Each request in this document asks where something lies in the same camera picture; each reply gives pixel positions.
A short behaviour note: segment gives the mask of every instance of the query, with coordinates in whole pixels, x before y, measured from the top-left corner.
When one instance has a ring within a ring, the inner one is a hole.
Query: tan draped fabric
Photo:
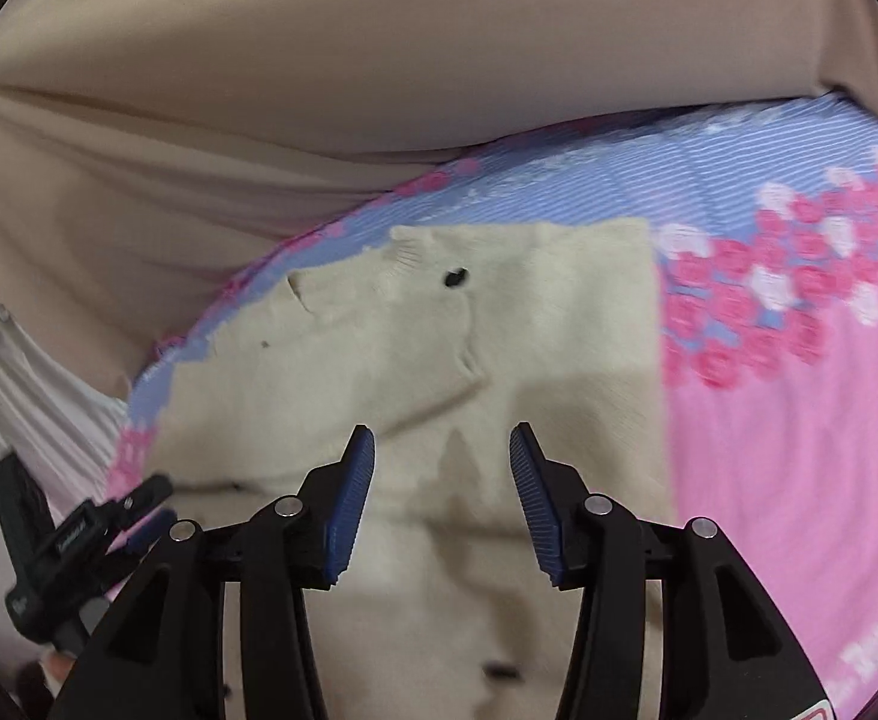
[[[0,298],[122,394],[277,240],[564,119],[848,88],[874,0],[11,0]]]

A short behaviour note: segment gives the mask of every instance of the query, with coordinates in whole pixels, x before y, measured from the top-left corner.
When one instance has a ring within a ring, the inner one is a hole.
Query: round metal bolt
[[[169,528],[169,538],[172,541],[189,541],[196,534],[196,525],[188,519],[181,519]]]
[[[586,498],[586,511],[589,514],[608,514],[613,511],[613,502],[605,495],[590,495]]]
[[[285,498],[279,498],[274,508],[280,517],[295,517],[303,511],[303,502],[295,495],[287,495]]]
[[[719,526],[708,517],[696,517],[692,520],[692,533],[700,538],[712,538],[719,532]]]

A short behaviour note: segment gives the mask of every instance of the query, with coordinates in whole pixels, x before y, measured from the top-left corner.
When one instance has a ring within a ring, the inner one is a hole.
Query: ribbed blue rubber pad
[[[516,490],[539,567],[549,575],[553,586],[557,586],[561,584],[565,573],[559,517],[546,495],[546,487],[532,460],[532,450],[518,427],[513,429],[509,437],[509,466],[516,480]]]
[[[323,573],[329,584],[335,584],[339,575],[349,567],[362,508],[373,481],[375,438],[369,428],[357,429],[359,435],[351,440],[348,455],[343,458],[348,469],[326,530],[326,565]]]

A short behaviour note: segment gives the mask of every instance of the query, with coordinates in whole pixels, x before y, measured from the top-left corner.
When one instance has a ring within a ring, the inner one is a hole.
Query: black hole
[[[169,573],[159,570],[149,580],[135,607],[109,645],[109,651],[113,655],[143,665],[151,664],[156,659],[167,589]]]
[[[773,656],[778,652],[778,638],[728,566],[716,568],[722,617],[726,623],[726,647],[733,661]]]
[[[482,673],[490,680],[502,680],[506,682],[521,682],[522,673],[513,664],[501,664],[499,661],[489,661],[482,664]]]
[[[467,278],[469,278],[469,271],[465,268],[457,268],[455,271],[449,271],[446,274],[446,278],[443,279],[443,284],[450,288],[458,287],[465,282]]]

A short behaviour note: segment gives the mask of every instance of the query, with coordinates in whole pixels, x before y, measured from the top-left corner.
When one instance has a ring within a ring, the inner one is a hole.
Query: blue gripper pad
[[[356,543],[359,519],[373,481],[375,467],[375,438],[365,425],[356,425],[346,446],[340,466],[344,467],[339,493],[332,507],[326,528],[326,563],[323,575],[329,584],[335,584],[339,575],[349,567],[349,558]]]
[[[548,460],[528,423],[522,422],[513,428],[509,436],[509,466],[516,480],[525,524],[532,536],[539,567],[549,575],[553,586],[559,586],[565,574],[562,528],[543,482],[546,463]]]

